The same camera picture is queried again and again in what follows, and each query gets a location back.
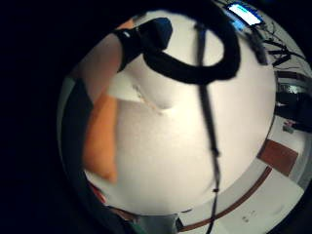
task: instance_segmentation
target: black cable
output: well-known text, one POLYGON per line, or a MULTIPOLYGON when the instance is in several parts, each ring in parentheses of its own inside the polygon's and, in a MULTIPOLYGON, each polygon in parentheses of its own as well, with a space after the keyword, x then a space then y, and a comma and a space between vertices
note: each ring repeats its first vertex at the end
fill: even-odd
MULTIPOLYGON (((204 65, 204 52, 205 52, 205 44, 206 44, 206 28, 203 24, 196 23, 195 28, 198 31, 198 50, 197 50, 197 63, 202 66, 204 65)), ((213 167, 214 167, 214 182, 215 189, 214 192, 214 203, 211 214, 211 222, 209 228, 207 230, 207 234, 210 234, 213 230, 215 223, 215 213, 216 213, 216 205, 217 205, 217 195, 219 191, 219 183, 220 183, 220 170, 219 164, 217 161, 217 157, 219 156, 219 152, 217 149, 216 137, 215 137, 215 124, 214 118, 212 114, 211 103, 209 99, 209 92, 205 85, 200 85, 198 87, 200 101, 202 105, 203 115, 206 123, 207 133, 210 139, 211 151, 213 153, 213 167)))
POLYGON ((276 70, 289 70, 289 69, 299 69, 299 66, 290 66, 290 67, 277 67, 275 66, 276 70))

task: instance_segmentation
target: monitor screen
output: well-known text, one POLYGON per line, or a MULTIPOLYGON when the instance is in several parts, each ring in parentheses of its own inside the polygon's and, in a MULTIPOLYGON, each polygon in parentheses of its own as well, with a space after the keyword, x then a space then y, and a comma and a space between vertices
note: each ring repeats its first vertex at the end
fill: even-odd
POLYGON ((248 25, 263 23, 263 20, 260 17, 256 16, 254 13, 238 3, 230 4, 226 8, 245 21, 248 25))

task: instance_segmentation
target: computer monitor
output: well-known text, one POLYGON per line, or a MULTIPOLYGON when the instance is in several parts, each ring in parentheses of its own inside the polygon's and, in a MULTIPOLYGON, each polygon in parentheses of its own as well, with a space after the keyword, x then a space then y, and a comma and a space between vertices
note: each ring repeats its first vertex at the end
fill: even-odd
POLYGON ((253 12, 251 9, 243 6, 239 3, 231 3, 225 6, 225 9, 236 17, 241 19, 245 24, 249 26, 258 25, 263 23, 263 19, 253 12))

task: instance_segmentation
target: blue screen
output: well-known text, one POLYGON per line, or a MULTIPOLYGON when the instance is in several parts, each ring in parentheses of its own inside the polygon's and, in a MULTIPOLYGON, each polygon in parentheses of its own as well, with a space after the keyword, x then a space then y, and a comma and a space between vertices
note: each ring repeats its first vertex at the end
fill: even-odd
POLYGON ((249 10, 247 10, 245 7, 243 7, 240 4, 237 4, 237 3, 232 4, 228 7, 228 9, 231 12, 235 13, 237 16, 239 16, 248 25, 254 25, 254 24, 258 24, 262 22, 262 20, 260 20, 253 13, 251 13, 249 10))

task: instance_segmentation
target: dark background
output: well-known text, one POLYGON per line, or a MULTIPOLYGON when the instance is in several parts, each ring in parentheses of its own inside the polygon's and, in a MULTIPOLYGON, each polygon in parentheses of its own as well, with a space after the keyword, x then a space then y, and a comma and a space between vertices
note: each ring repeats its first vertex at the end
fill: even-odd
MULTIPOLYGON (((188 7, 196 8, 197 2, 189 1, 188 7)), ((307 1, 248 2, 282 25, 311 60, 307 1)), ((57 149, 57 101, 61 80, 74 64, 118 24, 149 6, 155 2, 1 1, 1 233, 94 234, 122 225, 108 218, 107 228, 100 226, 67 182, 57 149)), ((312 233, 310 197, 311 186, 272 233, 312 233)))

